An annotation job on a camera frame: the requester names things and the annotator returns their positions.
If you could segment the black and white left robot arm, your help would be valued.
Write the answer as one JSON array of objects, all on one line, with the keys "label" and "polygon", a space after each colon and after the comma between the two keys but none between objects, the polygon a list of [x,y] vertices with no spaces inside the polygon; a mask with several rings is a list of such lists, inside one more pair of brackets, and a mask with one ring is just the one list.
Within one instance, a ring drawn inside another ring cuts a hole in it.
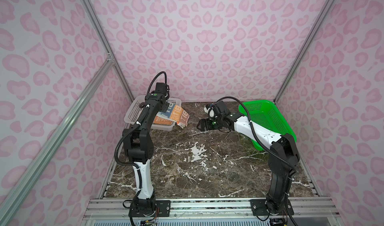
[{"label": "black and white left robot arm", "polygon": [[155,206],[155,191],[151,181],[150,162],[154,153],[154,144],[150,136],[152,124],[157,113],[166,103],[164,93],[148,93],[145,96],[142,111],[135,124],[124,132],[124,152],[129,162],[134,164],[137,196],[134,204],[141,207]]}]

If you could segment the green plastic basket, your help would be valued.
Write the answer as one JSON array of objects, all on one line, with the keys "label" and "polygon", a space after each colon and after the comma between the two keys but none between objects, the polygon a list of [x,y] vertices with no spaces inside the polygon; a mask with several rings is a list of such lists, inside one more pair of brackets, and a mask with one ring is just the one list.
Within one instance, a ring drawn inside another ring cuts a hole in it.
[{"label": "green plastic basket", "polygon": [[280,135],[290,134],[294,137],[294,140],[297,141],[297,137],[292,128],[273,102],[268,100],[249,101],[245,102],[244,106],[239,106],[239,112],[244,114],[244,117],[238,119],[234,124],[234,129],[236,132],[249,137],[257,150],[262,151],[263,148],[255,141],[250,127],[250,121],[244,110],[245,108],[247,108],[250,113],[257,136],[267,148],[272,144],[272,136],[276,136],[276,138],[279,139]]}]

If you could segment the pale blue patterned towel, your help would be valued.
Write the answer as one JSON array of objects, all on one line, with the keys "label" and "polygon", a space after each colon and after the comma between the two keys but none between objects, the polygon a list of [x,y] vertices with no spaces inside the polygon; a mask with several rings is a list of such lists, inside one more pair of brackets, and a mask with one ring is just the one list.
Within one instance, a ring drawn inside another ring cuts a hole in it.
[{"label": "pale blue patterned towel", "polygon": [[168,118],[181,128],[187,127],[190,115],[179,105],[169,103],[165,112],[159,111],[156,116]]}]

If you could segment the orange bunny towel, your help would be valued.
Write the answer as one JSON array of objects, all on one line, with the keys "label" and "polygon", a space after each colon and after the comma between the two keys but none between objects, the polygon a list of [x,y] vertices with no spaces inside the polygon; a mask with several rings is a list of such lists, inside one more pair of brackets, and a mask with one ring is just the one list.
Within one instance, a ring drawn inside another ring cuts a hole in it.
[{"label": "orange bunny towel", "polygon": [[162,117],[156,116],[153,123],[157,125],[170,126],[170,125],[173,125],[175,122],[168,118],[162,118]]}]

